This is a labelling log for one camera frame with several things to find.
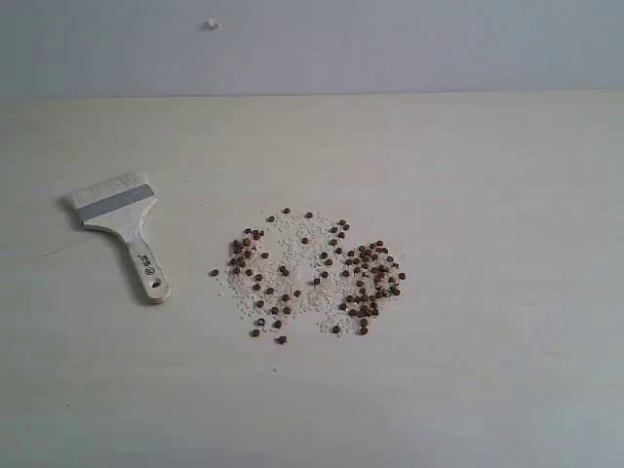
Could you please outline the pile of beans and rice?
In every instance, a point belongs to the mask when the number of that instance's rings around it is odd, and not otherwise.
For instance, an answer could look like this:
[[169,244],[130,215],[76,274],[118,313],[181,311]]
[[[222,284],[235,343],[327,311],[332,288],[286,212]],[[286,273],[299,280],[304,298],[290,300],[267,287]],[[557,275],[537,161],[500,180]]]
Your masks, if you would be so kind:
[[365,336],[407,274],[383,240],[351,245],[350,232],[345,218],[284,207],[238,233],[208,275],[230,290],[253,339],[285,345],[289,323],[305,314],[321,332]]

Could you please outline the small white wall plug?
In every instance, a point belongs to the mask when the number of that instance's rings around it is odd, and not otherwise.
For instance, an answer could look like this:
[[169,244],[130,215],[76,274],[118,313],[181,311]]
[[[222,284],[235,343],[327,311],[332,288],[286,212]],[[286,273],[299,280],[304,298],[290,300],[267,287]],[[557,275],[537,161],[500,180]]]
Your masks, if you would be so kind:
[[206,19],[202,25],[205,30],[213,31],[221,28],[221,24],[215,19]]

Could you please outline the white wooden paint brush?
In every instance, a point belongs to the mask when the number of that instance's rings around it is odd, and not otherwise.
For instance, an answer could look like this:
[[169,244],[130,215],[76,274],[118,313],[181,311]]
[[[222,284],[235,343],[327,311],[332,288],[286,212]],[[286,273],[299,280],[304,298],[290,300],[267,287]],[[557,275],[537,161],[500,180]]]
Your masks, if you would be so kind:
[[83,228],[111,234],[126,248],[146,301],[161,304],[169,299],[171,286],[143,234],[145,219],[157,203],[146,174],[117,175],[78,189],[64,201]]

